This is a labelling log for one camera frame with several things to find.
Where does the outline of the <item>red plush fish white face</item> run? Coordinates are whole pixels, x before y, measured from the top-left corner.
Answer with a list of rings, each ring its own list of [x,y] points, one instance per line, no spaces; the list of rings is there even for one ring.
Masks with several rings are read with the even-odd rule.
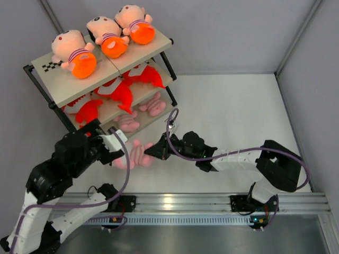
[[[87,93],[76,100],[66,104],[61,109],[64,113],[75,116],[75,121],[82,128],[94,119],[98,118],[98,107],[103,104],[101,99],[92,99]]]

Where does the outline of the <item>pink plush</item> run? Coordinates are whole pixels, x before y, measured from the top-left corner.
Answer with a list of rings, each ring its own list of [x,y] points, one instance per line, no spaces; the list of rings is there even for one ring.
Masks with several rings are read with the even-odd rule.
[[[154,158],[144,152],[153,145],[154,144],[151,142],[142,144],[137,139],[125,143],[129,155],[130,169],[133,169],[135,166],[150,167],[152,165]],[[125,156],[114,160],[112,164],[116,168],[127,169],[127,160]]]
[[[119,129],[123,132],[133,132],[140,127],[140,123],[135,120],[138,112],[134,110],[131,114],[124,113],[113,119],[114,122],[117,122]]]
[[[166,102],[161,99],[161,93],[157,92],[152,97],[140,102],[138,106],[140,111],[148,112],[150,116],[157,116],[165,110]]]

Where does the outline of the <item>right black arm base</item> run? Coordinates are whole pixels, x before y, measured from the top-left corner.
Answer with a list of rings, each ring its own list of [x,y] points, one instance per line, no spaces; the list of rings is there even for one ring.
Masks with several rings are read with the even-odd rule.
[[[271,197],[266,203],[260,203],[248,195],[232,195],[230,204],[232,212],[250,215],[255,212],[274,212],[278,201],[276,196]]]

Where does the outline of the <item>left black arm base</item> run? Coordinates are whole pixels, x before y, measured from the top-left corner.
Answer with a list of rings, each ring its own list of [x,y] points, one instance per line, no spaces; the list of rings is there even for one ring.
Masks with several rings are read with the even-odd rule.
[[[122,195],[118,198],[115,211],[120,213],[131,213],[136,208],[136,201],[137,197],[134,195]]]

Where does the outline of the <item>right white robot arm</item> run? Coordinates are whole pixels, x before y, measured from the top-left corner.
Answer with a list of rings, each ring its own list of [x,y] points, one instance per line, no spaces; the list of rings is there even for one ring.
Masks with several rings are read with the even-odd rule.
[[[298,189],[301,158],[273,140],[265,140],[258,148],[229,152],[206,145],[193,131],[181,139],[163,133],[144,153],[161,160],[176,155],[194,161],[196,167],[207,173],[235,170],[261,174],[262,178],[251,184],[247,195],[231,198],[234,212],[262,211],[265,206],[272,211],[275,207],[270,202],[276,201],[278,193]]]

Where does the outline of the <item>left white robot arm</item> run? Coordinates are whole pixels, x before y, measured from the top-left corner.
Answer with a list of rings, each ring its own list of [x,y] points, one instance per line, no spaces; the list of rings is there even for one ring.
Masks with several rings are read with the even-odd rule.
[[[8,253],[55,253],[66,238],[94,215],[115,211],[121,191],[103,184],[88,200],[49,221],[59,199],[94,162],[103,165],[127,154],[127,137],[121,130],[105,134],[98,120],[69,132],[55,144],[51,158],[35,166],[26,183],[24,203],[12,233],[1,239]]]

